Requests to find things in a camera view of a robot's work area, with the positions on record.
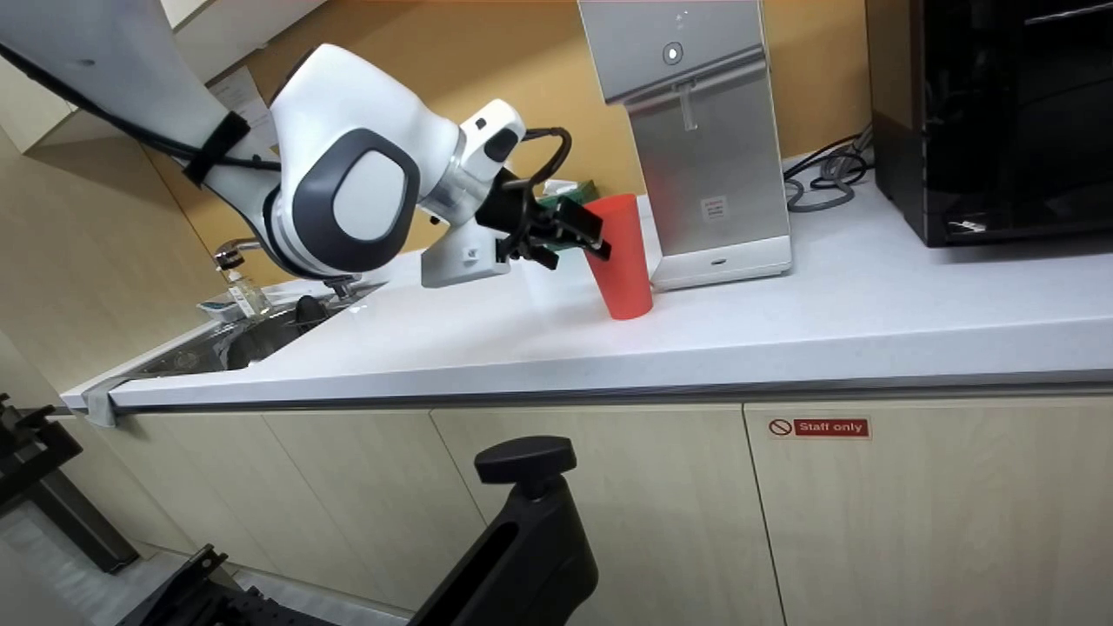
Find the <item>wall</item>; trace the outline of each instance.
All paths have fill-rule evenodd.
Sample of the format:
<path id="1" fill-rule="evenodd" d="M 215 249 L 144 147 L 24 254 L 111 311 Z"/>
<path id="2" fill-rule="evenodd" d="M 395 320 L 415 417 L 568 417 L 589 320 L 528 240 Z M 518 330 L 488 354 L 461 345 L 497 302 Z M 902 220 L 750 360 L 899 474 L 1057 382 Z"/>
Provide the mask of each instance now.
<path id="1" fill-rule="evenodd" d="M 196 328 L 218 288 L 137 141 L 20 155 L 0 134 L 0 332 L 52 388 Z"/>
<path id="2" fill-rule="evenodd" d="M 766 0 L 766 36 L 783 152 L 861 127 L 861 0 Z M 330 0 L 248 61 L 266 97 L 317 41 L 371 59 L 450 117 L 509 97 L 528 125 L 575 132 L 575 155 L 561 176 L 596 176 L 603 190 L 643 187 L 631 123 L 603 105 L 575 0 Z M 514 152 L 518 170 L 540 158 L 544 147 Z M 248 233 L 215 198 L 187 187 L 173 194 L 209 249 Z M 436 237 L 437 230 L 416 220 L 407 245 Z M 266 258 L 253 258 L 248 273 L 278 278 Z"/>

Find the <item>power cord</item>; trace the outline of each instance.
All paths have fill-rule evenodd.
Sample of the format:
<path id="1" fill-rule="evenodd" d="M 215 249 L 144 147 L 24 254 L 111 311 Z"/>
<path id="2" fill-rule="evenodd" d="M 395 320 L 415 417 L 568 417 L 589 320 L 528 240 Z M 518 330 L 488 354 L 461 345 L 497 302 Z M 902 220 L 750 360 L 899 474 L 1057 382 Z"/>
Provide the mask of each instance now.
<path id="1" fill-rule="evenodd" d="M 788 213 L 826 213 L 836 205 L 844 205 L 856 198 L 856 187 L 871 170 L 871 138 L 861 132 L 843 134 L 838 141 L 829 141 L 792 168 L 786 168 L 788 184 Z"/>

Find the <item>black stand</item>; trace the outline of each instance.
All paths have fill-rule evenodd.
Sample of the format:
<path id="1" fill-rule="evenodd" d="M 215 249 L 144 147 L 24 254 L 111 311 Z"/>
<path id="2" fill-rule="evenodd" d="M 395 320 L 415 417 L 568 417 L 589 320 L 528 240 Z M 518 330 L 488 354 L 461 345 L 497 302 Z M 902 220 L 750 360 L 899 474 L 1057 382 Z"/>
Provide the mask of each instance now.
<path id="1" fill-rule="evenodd" d="M 514 437 L 480 451 L 480 478 L 514 491 L 412 626 L 562 626 L 598 579 L 561 476 L 575 467 L 568 437 Z"/>
<path id="2" fill-rule="evenodd" d="M 50 407 L 20 412 L 0 394 L 0 510 L 30 500 L 55 522 L 106 572 L 137 562 L 140 551 L 111 522 L 58 474 L 80 455 L 65 429 L 50 425 Z"/>
<path id="3" fill-rule="evenodd" d="M 480 451 L 482 482 L 514 482 L 514 491 L 412 626 L 562 626 L 598 579 L 582 514 L 561 476 L 575 467 L 568 437 L 518 437 Z M 221 558 L 205 546 L 123 626 L 322 626 L 253 586 L 241 591 L 218 569 Z"/>

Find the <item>red cup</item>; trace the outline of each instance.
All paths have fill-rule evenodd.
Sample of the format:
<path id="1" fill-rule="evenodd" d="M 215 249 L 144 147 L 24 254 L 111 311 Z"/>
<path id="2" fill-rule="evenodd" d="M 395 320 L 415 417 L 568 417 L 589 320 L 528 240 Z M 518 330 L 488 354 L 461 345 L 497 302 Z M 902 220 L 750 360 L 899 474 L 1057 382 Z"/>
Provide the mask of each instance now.
<path id="1" fill-rule="evenodd" d="M 655 288 L 648 271 L 648 245 L 641 240 L 635 194 L 605 194 L 589 203 L 589 213 L 603 220 L 603 240 L 611 244 L 611 258 L 589 249 L 589 265 L 603 302 L 611 320 L 632 320 L 655 309 Z"/>

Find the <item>sticker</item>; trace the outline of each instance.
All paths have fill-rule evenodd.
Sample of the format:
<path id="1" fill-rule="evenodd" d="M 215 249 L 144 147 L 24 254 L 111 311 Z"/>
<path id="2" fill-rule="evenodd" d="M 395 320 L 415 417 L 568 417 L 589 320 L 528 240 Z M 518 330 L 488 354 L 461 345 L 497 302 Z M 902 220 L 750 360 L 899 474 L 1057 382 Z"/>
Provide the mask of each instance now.
<path id="1" fill-rule="evenodd" d="M 777 422 L 769 422 L 769 432 L 771 432 L 777 437 L 786 437 L 786 433 L 792 433 L 797 429 L 792 429 L 792 422 L 777 417 Z"/>
<path id="2" fill-rule="evenodd" d="M 867 417 L 777 417 L 769 422 L 769 433 L 777 437 L 871 437 Z"/>

